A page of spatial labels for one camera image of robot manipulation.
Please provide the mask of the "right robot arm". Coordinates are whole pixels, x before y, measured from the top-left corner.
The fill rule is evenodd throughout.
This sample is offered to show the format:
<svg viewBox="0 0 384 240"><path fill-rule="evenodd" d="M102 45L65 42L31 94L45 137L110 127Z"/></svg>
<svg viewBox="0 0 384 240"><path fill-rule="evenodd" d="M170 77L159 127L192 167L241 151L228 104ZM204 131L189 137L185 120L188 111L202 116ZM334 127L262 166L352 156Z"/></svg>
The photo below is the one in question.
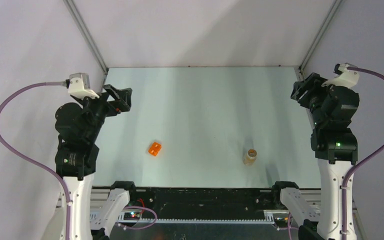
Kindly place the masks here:
<svg viewBox="0 0 384 240"><path fill-rule="evenodd" d="M358 162L358 141L349 126L360 97L342 76L328 80L318 73L295 82L290 97L309 110L314 124L310 145L320 173L321 206L316 212L290 181L275 184L279 190L271 194L271 204L287 208L300 240L354 240L351 169Z"/></svg>

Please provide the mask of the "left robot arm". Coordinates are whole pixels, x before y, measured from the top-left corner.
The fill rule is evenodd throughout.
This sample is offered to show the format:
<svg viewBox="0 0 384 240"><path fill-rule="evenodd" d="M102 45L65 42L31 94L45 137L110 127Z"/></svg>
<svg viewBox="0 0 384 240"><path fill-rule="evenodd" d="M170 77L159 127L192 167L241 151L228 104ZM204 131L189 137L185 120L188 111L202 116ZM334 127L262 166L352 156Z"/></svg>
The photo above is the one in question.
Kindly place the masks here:
<svg viewBox="0 0 384 240"><path fill-rule="evenodd" d="M131 109L131 88L105 85L96 98L75 97L55 113L58 146L56 174L67 187L61 191L63 206L57 208L42 236L44 240L108 240L123 208L138 202L132 181L115 181L95 220L90 221L91 192L99 148L95 144L107 117Z"/></svg>

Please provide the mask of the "clear pill bottle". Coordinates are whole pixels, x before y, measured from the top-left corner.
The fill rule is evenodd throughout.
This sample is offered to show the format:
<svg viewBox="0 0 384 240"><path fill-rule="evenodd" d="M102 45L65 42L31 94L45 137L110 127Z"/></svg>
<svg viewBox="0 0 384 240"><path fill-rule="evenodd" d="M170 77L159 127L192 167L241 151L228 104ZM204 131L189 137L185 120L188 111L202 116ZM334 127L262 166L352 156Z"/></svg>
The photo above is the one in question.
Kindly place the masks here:
<svg viewBox="0 0 384 240"><path fill-rule="evenodd" d="M243 164L246 166L251 166L257 159L257 151L255 149L249 149L242 158Z"/></svg>

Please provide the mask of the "orange pill organizer box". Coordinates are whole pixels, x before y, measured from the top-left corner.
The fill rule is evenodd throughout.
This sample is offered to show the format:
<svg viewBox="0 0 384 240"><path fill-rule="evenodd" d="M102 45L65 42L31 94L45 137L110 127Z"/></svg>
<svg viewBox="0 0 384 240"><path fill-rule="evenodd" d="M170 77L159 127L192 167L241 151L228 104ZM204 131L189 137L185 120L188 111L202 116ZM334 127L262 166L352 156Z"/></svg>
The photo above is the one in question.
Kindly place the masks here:
<svg viewBox="0 0 384 240"><path fill-rule="evenodd" d="M160 150L162 149L162 145L158 142L153 142L149 148L148 148L148 153L154 157L158 155Z"/></svg>

